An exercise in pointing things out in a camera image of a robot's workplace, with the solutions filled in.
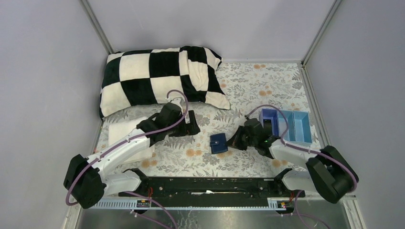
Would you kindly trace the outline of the blue leather card holder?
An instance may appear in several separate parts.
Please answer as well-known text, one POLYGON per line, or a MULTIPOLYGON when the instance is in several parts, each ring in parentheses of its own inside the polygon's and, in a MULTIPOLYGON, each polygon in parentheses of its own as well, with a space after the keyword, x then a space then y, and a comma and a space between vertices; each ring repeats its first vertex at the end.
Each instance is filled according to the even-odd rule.
POLYGON ((210 136, 210 147, 212 154, 219 154, 228 151, 225 133, 214 134, 210 136))

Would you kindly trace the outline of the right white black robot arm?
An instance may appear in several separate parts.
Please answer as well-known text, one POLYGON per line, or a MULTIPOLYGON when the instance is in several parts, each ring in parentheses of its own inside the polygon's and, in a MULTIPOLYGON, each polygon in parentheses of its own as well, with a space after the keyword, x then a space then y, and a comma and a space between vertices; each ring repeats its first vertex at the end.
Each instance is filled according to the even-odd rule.
POLYGON ((281 175, 283 185, 288 190, 317 192, 330 203, 337 203, 353 192, 359 182, 357 174, 335 147, 313 150, 293 144, 273 135, 256 118, 239 126, 226 144, 239 150, 253 147, 262 156, 305 168, 305 171, 290 170, 281 175))

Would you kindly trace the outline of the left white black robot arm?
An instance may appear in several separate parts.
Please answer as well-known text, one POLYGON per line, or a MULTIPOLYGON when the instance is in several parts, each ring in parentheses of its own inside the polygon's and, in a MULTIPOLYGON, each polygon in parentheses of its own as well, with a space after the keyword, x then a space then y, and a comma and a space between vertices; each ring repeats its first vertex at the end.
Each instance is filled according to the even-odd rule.
POLYGON ((67 205, 79 204, 87 209, 104 196, 136 190, 141 178, 135 171, 121 174, 113 174, 112 171, 130 157, 151 149, 166 136, 198 134, 200 129, 194 111, 189 110, 188 116, 187 123, 181 106, 174 102, 167 103, 160 112, 136 119, 135 128, 104 151, 88 157, 81 154, 74 156, 63 182, 68 191, 67 205))

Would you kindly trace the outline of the black card in tray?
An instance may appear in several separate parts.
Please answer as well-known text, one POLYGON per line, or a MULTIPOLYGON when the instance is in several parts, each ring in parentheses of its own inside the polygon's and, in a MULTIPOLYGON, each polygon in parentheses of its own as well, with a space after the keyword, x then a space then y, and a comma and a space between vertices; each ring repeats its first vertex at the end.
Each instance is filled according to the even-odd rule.
POLYGON ((273 135, 273 125, 271 119, 263 120, 263 129, 267 135, 273 135))

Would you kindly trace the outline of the blue plastic compartment tray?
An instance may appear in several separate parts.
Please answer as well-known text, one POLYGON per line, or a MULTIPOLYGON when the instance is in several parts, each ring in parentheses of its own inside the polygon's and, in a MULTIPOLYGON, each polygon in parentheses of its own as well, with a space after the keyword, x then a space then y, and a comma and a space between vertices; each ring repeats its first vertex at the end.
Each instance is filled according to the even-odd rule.
POLYGON ((272 120, 273 135, 280 137, 287 130, 284 140, 305 147, 312 144, 309 114, 307 112, 287 110, 279 112, 275 109, 263 108, 259 118, 262 125, 264 119, 272 120))

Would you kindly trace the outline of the floral patterned bed sheet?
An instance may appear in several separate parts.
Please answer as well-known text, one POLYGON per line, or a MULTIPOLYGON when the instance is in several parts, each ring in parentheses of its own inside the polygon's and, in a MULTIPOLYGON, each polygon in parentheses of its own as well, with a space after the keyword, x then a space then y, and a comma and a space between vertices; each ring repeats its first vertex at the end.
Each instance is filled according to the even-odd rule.
POLYGON ((284 159, 261 156, 254 148, 213 154, 210 136, 230 138, 244 124, 246 115, 258 118, 261 105, 286 111, 310 112, 299 63, 222 63, 216 70, 219 93, 206 102, 190 102, 200 132, 166 137, 139 161, 113 169, 119 174, 138 168, 147 176, 168 177, 273 177, 285 168, 302 167, 284 159))

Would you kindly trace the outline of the black white checkered pillow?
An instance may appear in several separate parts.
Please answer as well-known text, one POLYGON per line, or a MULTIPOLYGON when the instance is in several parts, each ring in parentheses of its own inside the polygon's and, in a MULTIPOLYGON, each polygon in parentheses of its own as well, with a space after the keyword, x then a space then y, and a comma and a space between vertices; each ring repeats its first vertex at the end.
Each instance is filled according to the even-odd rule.
POLYGON ((136 105, 164 104, 167 94, 229 110, 216 71, 222 58, 200 46, 118 52, 107 57, 99 117, 136 105))

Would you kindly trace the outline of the folded white towel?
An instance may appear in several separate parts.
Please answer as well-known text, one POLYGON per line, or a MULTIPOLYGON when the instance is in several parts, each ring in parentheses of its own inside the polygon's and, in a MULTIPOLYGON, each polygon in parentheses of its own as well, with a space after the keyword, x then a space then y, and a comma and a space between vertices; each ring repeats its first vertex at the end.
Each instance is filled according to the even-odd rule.
MULTIPOLYGON (((123 137, 127 136, 136 126, 143 120, 146 120, 145 116, 137 118, 135 120, 131 120, 128 122, 122 123, 115 123, 111 124, 108 128, 108 145, 112 145, 115 142, 121 140, 123 137)), ((145 149, 141 152, 138 152, 132 155, 129 159, 123 162, 126 163, 134 163, 142 160, 146 160, 152 157, 155 151, 155 146, 152 146, 148 149, 145 149)))

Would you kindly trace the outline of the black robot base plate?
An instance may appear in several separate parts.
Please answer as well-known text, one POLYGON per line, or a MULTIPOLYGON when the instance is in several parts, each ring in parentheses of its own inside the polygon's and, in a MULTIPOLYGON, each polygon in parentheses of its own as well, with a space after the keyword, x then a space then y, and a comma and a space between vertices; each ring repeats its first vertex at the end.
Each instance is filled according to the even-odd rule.
POLYGON ((160 204, 177 202, 180 206, 259 206, 265 198, 305 196, 288 190, 279 179, 240 177, 149 177, 134 192, 160 204))

